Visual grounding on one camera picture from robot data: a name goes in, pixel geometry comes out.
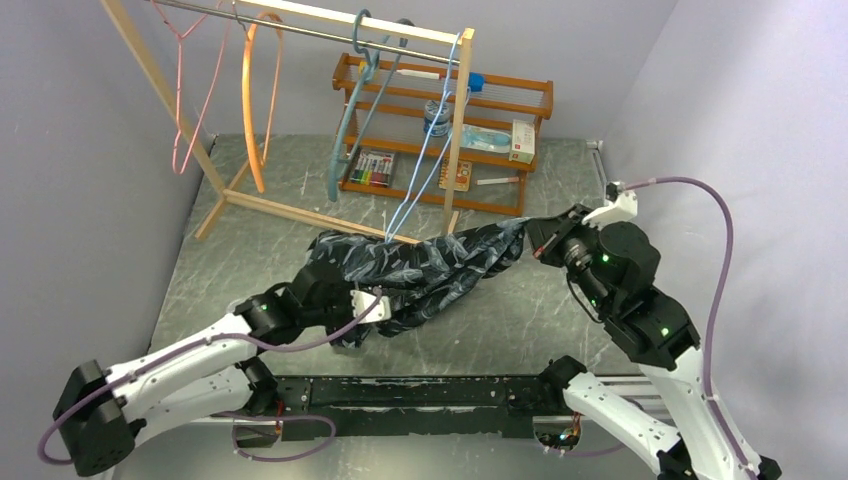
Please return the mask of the dark patterned shorts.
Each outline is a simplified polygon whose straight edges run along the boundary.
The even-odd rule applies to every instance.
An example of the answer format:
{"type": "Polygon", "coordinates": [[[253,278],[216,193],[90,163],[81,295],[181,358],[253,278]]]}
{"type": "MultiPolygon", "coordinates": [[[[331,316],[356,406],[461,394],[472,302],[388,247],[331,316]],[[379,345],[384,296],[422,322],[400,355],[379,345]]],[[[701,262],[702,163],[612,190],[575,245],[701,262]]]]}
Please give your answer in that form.
{"type": "Polygon", "coordinates": [[[434,319],[520,259],[528,222],[512,218],[418,243],[320,233],[308,247],[306,263],[329,265],[366,289],[377,286],[391,305],[390,319],[357,326],[333,344],[358,348],[371,332],[392,338],[434,319]]]}

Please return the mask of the light blue wire hanger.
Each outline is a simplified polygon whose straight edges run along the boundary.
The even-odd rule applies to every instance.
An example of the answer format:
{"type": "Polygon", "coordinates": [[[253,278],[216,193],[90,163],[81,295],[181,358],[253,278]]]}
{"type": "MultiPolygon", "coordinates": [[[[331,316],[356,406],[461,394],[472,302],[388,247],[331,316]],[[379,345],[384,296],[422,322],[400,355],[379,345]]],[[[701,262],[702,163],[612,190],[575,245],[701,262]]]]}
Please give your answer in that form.
{"type": "MultiPolygon", "coordinates": [[[[456,38],[453,41],[453,44],[451,46],[449,56],[448,56],[448,63],[447,63],[448,67],[447,67],[447,70],[446,70],[446,79],[443,81],[442,92],[441,92],[441,95],[440,95],[440,98],[439,98],[439,101],[441,101],[441,102],[447,102],[450,95],[454,94],[454,91],[449,88],[449,85],[450,85],[450,82],[451,82],[450,78],[452,77],[453,65],[454,65],[454,61],[456,60],[455,52],[457,51],[457,49],[459,47],[459,43],[463,38],[464,38],[464,33],[458,32],[457,35],[456,35],[456,38]]],[[[407,192],[406,192],[403,200],[399,204],[399,206],[395,209],[394,213],[392,214],[392,216],[391,216],[391,218],[388,222],[388,226],[384,229],[384,242],[385,243],[388,243],[389,241],[394,240],[396,238],[399,230],[401,229],[401,227],[406,223],[411,212],[414,210],[414,208],[419,203],[421,197],[423,196],[429,182],[431,181],[431,179],[435,175],[436,167],[441,164],[441,162],[444,158],[444,155],[447,151],[447,148],[450,146],[450,143],[452,141],[451,135],[449,134],[447,136],[447,140],[445,141],[445,144],[442,147],[442,150],[440,151],[440,154],[437,157],[436,164],[430,169],[429,174],[423,180],[423,183],[419,186],[418,190],[416,192],[413,192],[412,188],[416,186],[416,180],[418,179],[419,171],[421,170],[421,166],[422,166],[426,151],[428,149],[430,140],[432,138],[433,137],[430,136],[429,134],[425,134],[425,136],[424,136],[423,144],[420,147],[418,157],[416,159],[416,162],[415,162],[415,165],[414,165],[414,168],[413,168],[412,176],[411,176],[411,179],[410,179],[409,184],[408,184],[409,189],[407,190],[407,192]]]]}

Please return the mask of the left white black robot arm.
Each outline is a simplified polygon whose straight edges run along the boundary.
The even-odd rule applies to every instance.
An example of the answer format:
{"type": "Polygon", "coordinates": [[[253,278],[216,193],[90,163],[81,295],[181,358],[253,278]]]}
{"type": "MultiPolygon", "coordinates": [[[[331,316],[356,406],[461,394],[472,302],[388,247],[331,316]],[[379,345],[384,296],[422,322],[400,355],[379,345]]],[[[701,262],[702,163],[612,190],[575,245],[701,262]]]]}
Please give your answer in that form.
{"type": "Polygon", "coordinates": [[[108,470],[151,431],[147,413],[158,401],[265,351],[295,352],[294,342],[307,328],[339,332],[355,317],[353,291],[353,282],[334,266],[306,266],[292,281],[236,302],[209,327],[159,351],[107,368],[95,360],[79,364],[54,407],[53,425],[39,441],[40,459],[70,465],[80,477],[108,470]],[[53,434],[68,458],[47,453],[53,434]]]}

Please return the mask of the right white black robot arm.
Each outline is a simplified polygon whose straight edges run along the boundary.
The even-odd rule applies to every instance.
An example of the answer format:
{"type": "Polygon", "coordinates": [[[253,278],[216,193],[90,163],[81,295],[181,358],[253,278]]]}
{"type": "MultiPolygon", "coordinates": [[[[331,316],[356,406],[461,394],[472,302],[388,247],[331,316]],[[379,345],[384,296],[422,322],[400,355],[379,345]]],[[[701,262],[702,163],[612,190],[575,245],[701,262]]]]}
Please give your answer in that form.
{"type": "Polygon", "coordinates": [[[777,479],[778,463],[756,453],[714,395],[706,347],[688,312],[654,285],[661,259],[635,224],[590,223],[575,205],[533,218],[526,233],[541,263],[563,268],[613,343],[655,387],[673,422],[655,419],[613,392],[570,356],[540,375],[542,406],[592,420],[659,479],[777,479]]]}

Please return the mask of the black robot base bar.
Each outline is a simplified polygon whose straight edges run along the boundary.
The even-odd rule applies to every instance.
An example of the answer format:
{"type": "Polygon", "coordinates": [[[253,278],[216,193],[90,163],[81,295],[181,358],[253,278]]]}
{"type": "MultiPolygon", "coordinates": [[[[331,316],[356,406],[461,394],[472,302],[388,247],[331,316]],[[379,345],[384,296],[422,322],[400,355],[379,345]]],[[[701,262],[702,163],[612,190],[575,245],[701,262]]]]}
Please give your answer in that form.
{"type": "Polygon", "coordinates": [[[498,434],[554,435],[572,420],[562,396],[537,375],[278,376],[252,387],[238,413],[283,416],[286,440],[340,437],[498,434]]]}

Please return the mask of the teal plastic hanger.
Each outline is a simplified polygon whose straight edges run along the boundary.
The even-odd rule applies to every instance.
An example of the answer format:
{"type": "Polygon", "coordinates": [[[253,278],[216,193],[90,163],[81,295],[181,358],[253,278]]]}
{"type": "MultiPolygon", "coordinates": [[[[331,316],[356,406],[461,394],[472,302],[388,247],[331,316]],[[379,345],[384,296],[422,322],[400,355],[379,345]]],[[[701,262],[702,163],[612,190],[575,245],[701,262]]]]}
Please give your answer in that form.
{"type": "MultiPolygon", "coordinates": [[[[327,197],[330,202],[338,201],[339,196],[339,183],[343,179],[345,167],[350,163],[350,154],[346,153],[344,149],[344,137],[347,134],[349,127],[351,126],[351,122],[354,119],[354,111],[356,110],[355,103],[358,100],[360,93],[362,93],[364,86],[375,77],[376,71],[379,69],[380,62],[380,53],[379,49],[371,54],[371,51],[363,47],[360,44],[358,31],[361,26],[362,20],[364,18],[372,18],[372,15],[368,9],[360,10],[355,16],[353,27],[352,27],[352,36],[351,36],[351,44],[356,53],[362,54],[364,56],[364,69],[363,72],[359,74],[359,79],[355,83],[354,89],[351,94],[351,98],[346,101],[345,109],[339,123],[336,136],[334,139],[332,154],[328,163],[328,171],[327,171],[327,197]]],[[[402,57],[402,54],[398,53],[395,58],[395,62],[390,70],[389,79],[385,80],[378,91],[377,94],[377,102],[379,103],[387,85],[390,81],[392,75],[397,70],[397,66],[402,57]]]]}

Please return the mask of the orange plastic hanger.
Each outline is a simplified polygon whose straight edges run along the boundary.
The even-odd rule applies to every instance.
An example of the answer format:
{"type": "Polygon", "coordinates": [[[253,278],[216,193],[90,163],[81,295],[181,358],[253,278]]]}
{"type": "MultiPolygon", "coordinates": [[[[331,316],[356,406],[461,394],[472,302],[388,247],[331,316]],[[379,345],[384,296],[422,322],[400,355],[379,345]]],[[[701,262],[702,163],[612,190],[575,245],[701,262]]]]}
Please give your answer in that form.
{"type": "Polygon", "coordinates": [[[268,118],[266,123],[265,140],[266,143],[263,149],[259,148],[256,139],[253,116],[253,95],[252,95],[252,67],[253,67],[253,51],[256,43],[256,35],[259,26],[252,25],[245,34],[245,43],[242,58],[241,71],[241,103],[242,103],[242,119],[244,126],[245,145],[247,149],[247,161],[251,175],[254,179],[257,191],[264,193],[266,190],[263,170],[267,165],[267,157],[269,153],[270,136],[276,112],[276,99],[278,94],[278,82],[281,73],[284,35],[281,30],[275,29],[277,35],[277,53],[276,64],[274,70],[274,79],[270,96],[270,105],[268,118]]]}

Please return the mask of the pink white marker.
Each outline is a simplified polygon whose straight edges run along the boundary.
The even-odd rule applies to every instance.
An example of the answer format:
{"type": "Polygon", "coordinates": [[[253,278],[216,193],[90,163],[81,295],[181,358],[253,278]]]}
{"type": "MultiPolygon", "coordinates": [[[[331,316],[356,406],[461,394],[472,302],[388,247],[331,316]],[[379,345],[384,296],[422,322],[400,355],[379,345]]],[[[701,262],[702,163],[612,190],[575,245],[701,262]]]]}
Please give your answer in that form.
{"type": "Polygon", "coordinates": [[[520,178],[518,176],[500,177],[500,178],[483,178],[483,179],[476,180],[475,185],[477,185],[477,186],[501,185],[501,184],[518,183],[519,181],[520,181],[520,178]]]}

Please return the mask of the white red box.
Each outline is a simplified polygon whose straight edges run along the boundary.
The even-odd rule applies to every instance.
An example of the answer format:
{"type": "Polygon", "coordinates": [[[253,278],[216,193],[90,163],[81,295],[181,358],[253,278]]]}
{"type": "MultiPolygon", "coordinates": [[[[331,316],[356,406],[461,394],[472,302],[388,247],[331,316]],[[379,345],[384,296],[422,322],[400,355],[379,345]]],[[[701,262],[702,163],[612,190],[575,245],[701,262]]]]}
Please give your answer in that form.
{"type": "Polygon", "coordinates": [[[514,119],[512,121],[510,161],[530,164],[536,155],[536,130],[533,123],[514,119]]]}

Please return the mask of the orange small book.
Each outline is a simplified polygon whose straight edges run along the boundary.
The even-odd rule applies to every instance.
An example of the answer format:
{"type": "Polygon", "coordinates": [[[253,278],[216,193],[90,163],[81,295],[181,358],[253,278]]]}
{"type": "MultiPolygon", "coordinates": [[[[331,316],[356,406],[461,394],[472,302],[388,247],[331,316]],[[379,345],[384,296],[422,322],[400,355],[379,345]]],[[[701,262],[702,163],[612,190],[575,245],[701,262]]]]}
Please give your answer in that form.
{"type": "MultiPolygon", "coordinates": [[[[450,163],[450,161],[448,159],[444,159],[441,163],[438,187],[442,190],[447,189],[447,185],[448,185],[447,177],[448,177],[449,163],[450,163]]],[[[454,190],[455,191],[467,192],[470,189],[471,177],[472,177],[472,168],[473,168],[472,162],[460,160],[457,163],[456,176],[455,176],[455,182],[454,182],[454,190]]]]}

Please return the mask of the clear blue plastic pack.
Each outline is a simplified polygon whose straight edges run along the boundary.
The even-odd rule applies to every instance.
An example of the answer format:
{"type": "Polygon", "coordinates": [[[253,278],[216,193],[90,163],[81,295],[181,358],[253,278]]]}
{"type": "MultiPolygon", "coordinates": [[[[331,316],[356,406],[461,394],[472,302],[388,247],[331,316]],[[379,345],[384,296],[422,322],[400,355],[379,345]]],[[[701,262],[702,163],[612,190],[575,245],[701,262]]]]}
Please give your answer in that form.
{"type": "Polygon", "coordinates": [[[449,134],[453,140],[459,139],[460,147],[465,149],[493,154],[507,154],[511,149],[511,133],[506,131],[463,125],[459,136],[452,131],[449,134]]]}

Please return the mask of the blue block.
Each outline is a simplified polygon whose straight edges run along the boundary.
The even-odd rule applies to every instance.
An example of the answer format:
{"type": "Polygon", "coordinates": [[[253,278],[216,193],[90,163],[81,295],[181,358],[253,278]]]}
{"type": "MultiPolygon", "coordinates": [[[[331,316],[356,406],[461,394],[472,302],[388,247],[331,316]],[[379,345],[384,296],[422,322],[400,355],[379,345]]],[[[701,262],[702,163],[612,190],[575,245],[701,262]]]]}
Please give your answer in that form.
{"type": "Polygon", "coordinates": [[[470,72],[467,81],[467,88],[472,93],[481,92],[486,84],[486,79],[483,74],[470,72]]]}

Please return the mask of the brown wooden shelf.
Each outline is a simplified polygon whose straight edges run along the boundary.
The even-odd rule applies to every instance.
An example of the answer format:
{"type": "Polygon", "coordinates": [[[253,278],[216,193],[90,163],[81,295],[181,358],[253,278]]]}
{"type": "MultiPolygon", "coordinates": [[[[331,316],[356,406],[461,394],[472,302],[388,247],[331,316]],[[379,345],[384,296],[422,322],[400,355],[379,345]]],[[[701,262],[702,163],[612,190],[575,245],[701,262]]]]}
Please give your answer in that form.
{"type": "MultiPolygon", "coordinates": [[[[344,53],[341,55],[332,77],[332,86],[345,94],[345,103],[351,98],[355,83],[359,79],[358,67],[364,61],[344,53]]],[[[443,80],[426,80],[394,74],[379,103],[375,102],[382,80],[388,75],[392,63],[382,60],[376,81],[364,86],[355,103],[354,119],[344,137],[344,148],[350,152],[355,140],[361,136],[361,148],[393,151],[416,157],[423,144],[423,107],[428,100],[439,101],[443,80]]],[[[401,62],[399,69],[438,72],[441,67],[401,62]]],[[[534,124],[536,139],[542,122],[553,112],[554,83],[513,77],[485,74],[486,84],[481,92],[471,93],[465,107],[464,124],[510,132],[514,119],[534,124]]],[[[452,205],[455,209],[520,216],[524,213],[527,177],[537,168],[539,155],[530,164],[510,161],[508,154],[493,154],[461,148],[459,161],[473,163],[471,183],[482,178],[485,172],[505,177],[518,176],[513,183],[511,204],[496,203],[480,195],[455,191],[452,205]]]]}

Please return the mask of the marker set box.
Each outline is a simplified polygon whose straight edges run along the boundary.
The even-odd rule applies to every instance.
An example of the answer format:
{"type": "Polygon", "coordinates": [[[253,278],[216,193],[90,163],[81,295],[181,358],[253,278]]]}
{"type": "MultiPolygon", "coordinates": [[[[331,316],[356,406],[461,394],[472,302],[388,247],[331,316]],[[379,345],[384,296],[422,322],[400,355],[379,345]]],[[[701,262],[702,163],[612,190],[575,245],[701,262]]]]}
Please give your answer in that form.
{"type": "Polygon", "coordinates": [[[376,188],[389,188],[397,154],[373,148],[360,149],[348,175],[348,181],[376,188]]]}

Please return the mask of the wooden clothes rack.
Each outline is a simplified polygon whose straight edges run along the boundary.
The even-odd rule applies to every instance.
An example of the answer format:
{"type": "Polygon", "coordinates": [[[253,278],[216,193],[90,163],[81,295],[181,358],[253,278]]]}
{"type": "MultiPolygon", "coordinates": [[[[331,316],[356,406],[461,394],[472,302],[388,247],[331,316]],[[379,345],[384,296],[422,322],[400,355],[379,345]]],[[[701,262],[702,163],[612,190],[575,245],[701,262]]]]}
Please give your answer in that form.
{"type": "Polygon", "coordinates": [[[217,222],[220,217],[223,209],[226,205],[238,205],[240,207],[244,207],[247,209],[271,214],[274,216],[278,216],[281,218],[293,220],[296,222],[300,222],[303,224],[321,227],[325,229],[338,230],[347,233],[358,233],[364,235],[384,235],[386,238],[398,238],[398,240],[406,243],[416,243],[419,240],[412,239],[410,237],[397,236],[397,234],[387,234],[381,230],[377,230],[372,227],[367,227],[361,224],[351,223],[348,221],[344,221],[338,218],[334,218],[331,216],[323,215],[320,213],[296,208],[293,206],[285,205],[282,203],[273,202],[270,200],[266,200],[260,198],[258,196],[248,195],[242,192],[237,191],[238,186],[241,181],[246,178],[248,170],[250,170],[251,174],[254,176],[254,180],[256,182],[257,188],[260,193],[264,192],[264,180],[261,178],[261,170],[262,170],[262,162],[258,159],[256,152],[250,150],[248,155],[248,161],[241,167],[236,177],[234,177],[233,181],[230,182],[229,186],[225,186],[222,178],[218,174],[217,169],[213,165],[209,154],[204,150],[204,148],[200,146],[196,146],[197,137],[200,133],[200,127],[202,126],[203,118],[205,116],[206,109],[208,107],[208,101],[211,98],[211,94],[214,92],[215,84],[218,78],[218,72],[220,69],[220,61],[223,56],[224,47],[226,46],[226,40],[228,38],[228,31],[226,30],[224,35],[224,40],[222,41],[222,46],[219,51],[218,58],[218,66],[216,66],[215,73],[213,75],[213,81],[210,86],[210,90],[207,95],[206,103],[204,103],[204,107],[201,109],[198,114],[198,124],[194,125],[187,119],[185,119],[181,114],[181,85],[182,85],[182,45],[184,39],[190,35],[197,26],[199,26],[208,16],[214,16],[219,18],[225,18],[228,20],[236,21],[239,25],[243,25],[245,23],[250,23],[252,25],[263,26],[266,28],[271,28],[276,31],[288,31],[296,34],[321,38],[325,40],[340,42],[340,43],[351,43],[353,46],[359,48],[372,48],[375,50],[386,51],[396,53],[400,56],[409,56],[421,58],[429,61],[434,61],[438,63],[443,63],[448,65],[448,69],[446,70],[447,77],[452,76],[453,66],[456,65],[458,68],[458,80],[456,81],[457,92],[455,93],[455,109],[452,119],[452,137],[451,137],[451,145],[449,152],[449,167],[453,170],[449,170],[450,172],[455,173],[457,162],[459,161],[459,135],[462,131],[462,125],[464,123],[464,115],[466,110],[468,98],[468,80],[471,75],[471,58],[473,51],[473,37],[475,34],[475,29],[473,28],[465,28],[463,32],[458,34],[450,34],[446,32],[440,32],[432,29],[426,29],[423,27],[416,27],[412,25],[402,24],[400,21],[390,22],[387,20],[376,19],[372,17],[367,17],[364,13],[360,16],[359,14],[354,15],[351,13],[331,10],[322,7],[316,7],[291,1],[230,1],[231,9],[230,11],[219,10],[216,8],[207,8],[196,4],[186,3],[184,1],[148,1],[153,6],[154,9],[160,13],[163,22],[168,26],[169,29],[172,30],[172,33],[175,35],[177,41],[177,79],[176,79],[176,90],[172,91],[172,89],[166,84],[166,80],[163,72],[160,69],[160,66],[153,58],[151,51],[148,46],[142,39],[140,33],[137,30],[137,27],[123,5],[122,1],[100,1],[102,8],[106,12],[106,14],[111,19],[113,25],[115,26],[118,33],[124,39],[127,47],[131,51],[134,56],[136,62],[139,67],[142,69],[143,73],[146,75],[151,87],[159,96],[162,101],[164,107],[169,112],[172,117],[177,131],[172,149],[172,170],[174,173],[181,175],[184,171],[185,167],[180,167],[177,169],[177,153],[179,150],[179,139],[183,138],[188,144],[188,157],[193,155],[196,162],[200,165],[205,178],[207,178],[213,189],[218,195],[218,203],[213,207],[210,211],[209,215],[206,217],[206,220],[202,222],[199,229],[196,231],[195,237],[197,239],[205,239],[208,237],[211,229],[217,222]],[[250,17],[245,15],[240,15],[237,11],[237,7],[239,4],[249,4],[256,7],[262,7],[268,10],[268,14],[274,14],[279,16],[280,14],[285,15],[300,15],[303,17],[308,17],[312,19],[317,19],[325,22],[334,22],[339,24],[350,25],[352,28],[351,38],[340,37],[338,35],[330,34],[327,32],[315,31],[304,29],[301,27],[296,27],[293,25],[286,24],[282,20],[264,20],[264,17],[250,17]],[[162,13],[160,9],[160,5],[170,6],[173,8],[178,8],[181,10],[194,11],[202,13],[202,17],[195,22],[184,34],[181,34],[176,29],[172,28],[173,25],[168,21],[165,15],[162,13]],[[423,52],[408,50],[403,47],[391,47],[387,44],[378,44],[373,42],[365,42],[360,41],[358,39],[358,31],[359,29],[373,30],[376,32],[380,32],[381,34],[385,34],[388,36],[396,36],[399,39],[403,38],[416,38],[420,40],[426,40],[435,43],[444,43],[450,44],[452,47],[451,53],[448,57],[440,57],[434,56],[430,54],[425,54],[423,52]]]}

